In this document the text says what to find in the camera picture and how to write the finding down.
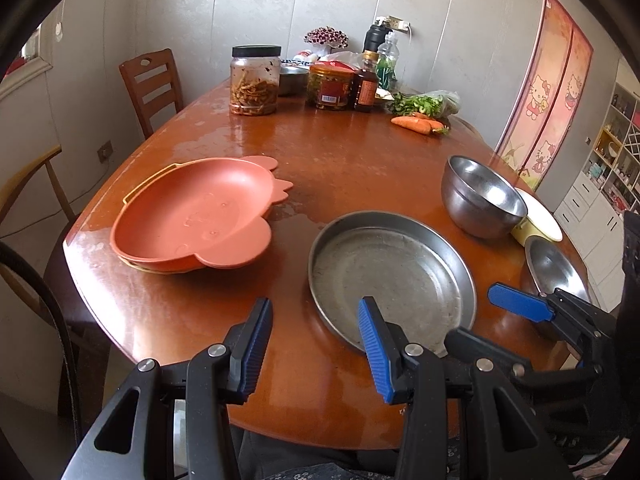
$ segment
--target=blue gripper pad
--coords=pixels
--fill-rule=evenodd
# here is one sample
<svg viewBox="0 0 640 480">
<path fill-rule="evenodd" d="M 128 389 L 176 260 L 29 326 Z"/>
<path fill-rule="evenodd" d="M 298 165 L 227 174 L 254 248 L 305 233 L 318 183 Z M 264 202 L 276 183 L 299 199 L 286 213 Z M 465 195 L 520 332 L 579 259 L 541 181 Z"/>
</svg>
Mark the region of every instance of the blue gripper pad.
<svg viewBox="0 0 640 480">
<path fill-rule="evenodd" d="M 526 292 L 516 290 L 502 283 L 494 283 L 487 291 L 489 301 L 495 306 L 530 319 L 533 322 L 551 321 L 553 313 L 546 302 Z"/>
<path fill-rule="evenodd" d="M 376 328 L 376 321 L 384 323 L 380 311 L 373 298 L 362 298 L 358 304 L 358 327 L 364 349 L 367 353 L 371 375 L 376 384 L 376 391 L 382 395 L 385 402 L 389 403 L 394 396 L 394 388 L 391 383 L 391 361 L 386 355 L 385 348 Z"/>
<path fill-rule="evenodd" d="M 255 391 L 272 327 L 273 305 L 267 298 L 258 298 L 229 361 L 230 383 L 245 399 Z"/>
</svg>

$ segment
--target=metal tray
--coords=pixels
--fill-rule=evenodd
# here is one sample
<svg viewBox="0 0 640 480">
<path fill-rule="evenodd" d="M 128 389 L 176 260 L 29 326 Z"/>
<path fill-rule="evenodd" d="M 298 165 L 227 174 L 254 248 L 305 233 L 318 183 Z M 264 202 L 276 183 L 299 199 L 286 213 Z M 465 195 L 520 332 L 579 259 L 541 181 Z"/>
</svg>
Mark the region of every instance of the metal tray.
<svg viewBox="0 0 640 480">
<path fill-rule="evenodd" d="M 324 323 L 361 351 L 363 296 L 439 356 L 447 332 L 471 328 L 476 317 L 476 288 L 460 255 L 433 229 L 395 213 L 358 211 L 328 224 L 311 247 L 308 278 Z"/>
</svg>

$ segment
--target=yellow handle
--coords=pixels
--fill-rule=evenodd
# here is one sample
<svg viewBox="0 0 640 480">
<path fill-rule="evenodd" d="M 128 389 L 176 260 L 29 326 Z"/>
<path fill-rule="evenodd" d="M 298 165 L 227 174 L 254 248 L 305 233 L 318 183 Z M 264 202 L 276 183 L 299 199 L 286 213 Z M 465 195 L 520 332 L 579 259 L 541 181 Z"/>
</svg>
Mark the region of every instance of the yellow handle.
<svg viewBox="0 0 640 480">
<path fill-rule="evenodd" d="M 157 180 L 160 176 L 164 175 L 165 173 L 171 170 L 174 170 L 175 168 L 178 168 L 179 166 L 181 166 L 181 164 L 178 164 L 177 162 L 174 162 L 173 164 L 169 164 L 168 166 L 165 166 L 164 168 L 162 168 L 162 170 L 156 171 L 153 175 L 151 175 L 150 177 L 140 182 L 140 184 L 138 184 L 135 188 L 129 191 L 126 194 L 126 196 L 122 199 L 122 202 L 124 203 L 124 205 L 127 205 L 129 200 L 135 197 L 143 187 L 147 186 L 148 184 L 151 184 L 153 181 Z"/>
</svg>

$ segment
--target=metal bowl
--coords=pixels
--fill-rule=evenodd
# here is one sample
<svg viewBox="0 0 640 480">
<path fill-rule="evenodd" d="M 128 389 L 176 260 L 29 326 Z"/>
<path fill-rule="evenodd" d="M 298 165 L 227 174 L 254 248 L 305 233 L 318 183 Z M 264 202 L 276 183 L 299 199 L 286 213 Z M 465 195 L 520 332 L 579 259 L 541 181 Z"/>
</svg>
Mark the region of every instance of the metal bowl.
<svg viewBox="0 0 640 480">
<path fill-rule="evenodd" d="M 524 244 L 527 261 L 522 266 L 520 288 L 537 296 L 541 292 L 551 294 L 560 288 L 582 300 L 591 298 L 578 271 L 561 253 L 555 243 L 542 236 L 530 236 Z M 558 340 L 558 334 L 549 322 L 534 323 L 533 326 L 544 337 Z"/>
<path fill-rule="evenodd" d="M 322 321 L 361 351 L 363 296 L 439 356 L 447 332 L 471 328 L 476 316 L 476 288 L 460 255 L 430 227 L 395 213 L 357 211 L 328 224 L 311 247 L 308 277 Z"/>
<path fill-rule="evenodd" d="M 308 68 L 302 68 L 299 66 L 281 66 L 278 95 L 287 96 L 305 93 L 308 78 Z"/>
<path fill-rule="evenodd" d="M 511 184 L 466 156 L 449 157 L 440 192 L 454 224 L 478 238 L 506 236 L 528 213 Z"/>
</svg>

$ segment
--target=animal-shaped plate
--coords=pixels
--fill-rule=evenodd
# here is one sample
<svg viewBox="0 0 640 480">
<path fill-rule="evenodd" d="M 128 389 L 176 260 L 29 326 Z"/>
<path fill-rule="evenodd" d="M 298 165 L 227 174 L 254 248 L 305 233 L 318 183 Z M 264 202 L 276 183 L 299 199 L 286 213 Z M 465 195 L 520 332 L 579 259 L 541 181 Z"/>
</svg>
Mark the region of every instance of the animal-shaped plate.
<svg viewBox="0 0 640 480">
<path fill-rule="evenodd" d="M 172 164 L 124 197 L 111 247 L 136 268 L 163 273 L 248 264 L 271 241 L 263 217 L 293 186 L 273 176 L 277 165 L 260 155 Z"/>
</svg>

